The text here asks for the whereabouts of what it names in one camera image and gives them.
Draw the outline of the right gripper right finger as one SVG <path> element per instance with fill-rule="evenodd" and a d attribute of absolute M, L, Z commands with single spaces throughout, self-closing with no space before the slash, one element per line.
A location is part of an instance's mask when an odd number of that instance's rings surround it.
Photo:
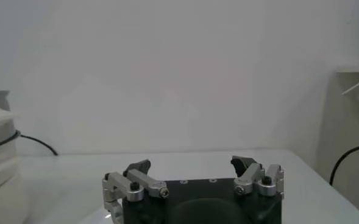
<path fill-rule="evenodd" d="M 232 156 L 237 177 L 233 180 L 234 192 L 248 195 L 253 192 L 261 197 L 285 197 L 284 170 L 281 165 L 271 164 L 267 169 L 253 158 Z"/>

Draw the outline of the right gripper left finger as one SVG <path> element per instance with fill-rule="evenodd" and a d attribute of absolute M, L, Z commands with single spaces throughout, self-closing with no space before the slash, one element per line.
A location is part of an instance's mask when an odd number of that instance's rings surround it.
<path fill-rule="evenodd" d="M 107 210 L 114 224 L 124 223 L 124 213 L 120 200 L 140 202 L 145 195 L 166 199 L 169 189 L 166 182 L 156 180 L 148 175 L 151 162 L 148 159 L 130 164 L 123 173 L 112 172 L 102 179 L 104 209 Z"/>

